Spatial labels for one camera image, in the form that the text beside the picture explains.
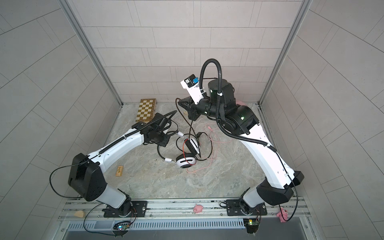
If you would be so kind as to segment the white black headphones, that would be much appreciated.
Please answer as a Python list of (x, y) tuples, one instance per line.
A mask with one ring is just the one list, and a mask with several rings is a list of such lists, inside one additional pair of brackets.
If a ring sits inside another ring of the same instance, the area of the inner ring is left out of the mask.
[(188, 137), (181, 132), (177, 132), (177, 135), (184, 140), (182, 154), (177, 156), (174, 161), (171, 158), (162, 156), (160, 146), (157, 146), (158, 155), (164, 162), (176, 164), (182, 169), (190, 168), (197, 163), (197, 155), (201, 156), (199, 143), (196, 138)]

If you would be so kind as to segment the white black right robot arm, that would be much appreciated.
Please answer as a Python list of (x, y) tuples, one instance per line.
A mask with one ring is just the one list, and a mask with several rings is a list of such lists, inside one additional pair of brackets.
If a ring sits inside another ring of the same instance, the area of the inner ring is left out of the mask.
[(222, 92), (218, 93), (217, 78), (209, 84), (209, 96), (199, 86), (194, 75), (181, 81), (189, 97), (179, 100), (180, 107), (188, 112), (191, 121), (201, 115), (215, 120), (219, 129), (228, 137), (239, 140), (250, 151), (265, 174), (258, 186), (246, 190), (240, 197), (239, 209), (251, 215), (262, 204), (271, 206), (288, 202), (304, 179), (300, 171), (293, 170), (279, 155), (267, 138), (259, 119), (246, 105), (236, 103), (234, 88), (226, 80), (222, 81)]

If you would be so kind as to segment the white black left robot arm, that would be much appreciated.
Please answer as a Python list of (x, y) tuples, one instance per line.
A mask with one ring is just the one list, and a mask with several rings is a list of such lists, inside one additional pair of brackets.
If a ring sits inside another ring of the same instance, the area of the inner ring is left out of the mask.
[(104, 173), (117, 160), (134, 148), (146, 143), (165, 147), (170, 136), (165, 133), (177, 111), (165, 115), (156, 113), (149, 123), (137, 122), (124, 135), (109, 145), (88, 155), (73, 158), (68, 184), (86, 201), (98, 201), (126, 216), (132, 204), (128, 194), (107, 184)]

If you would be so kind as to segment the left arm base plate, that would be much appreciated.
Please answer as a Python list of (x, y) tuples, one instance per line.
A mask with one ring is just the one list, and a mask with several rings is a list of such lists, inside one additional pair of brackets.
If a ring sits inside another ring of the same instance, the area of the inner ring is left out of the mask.
[(104, 218), (141, 218), (145, 216), (147, 206), (147, 201), (125, 201), (118, 209), (107, 205), (102, 211)]

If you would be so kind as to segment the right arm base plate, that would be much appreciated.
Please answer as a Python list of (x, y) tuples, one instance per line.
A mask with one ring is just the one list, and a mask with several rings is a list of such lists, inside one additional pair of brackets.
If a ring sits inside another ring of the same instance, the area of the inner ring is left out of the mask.
[(258, 204), (251, 208), (243, 200), (225, 200), (220, 203), (220, 207), (227, 211), (227, 215), (232, 216), (266, 216), (267, 208), (265, 203)]

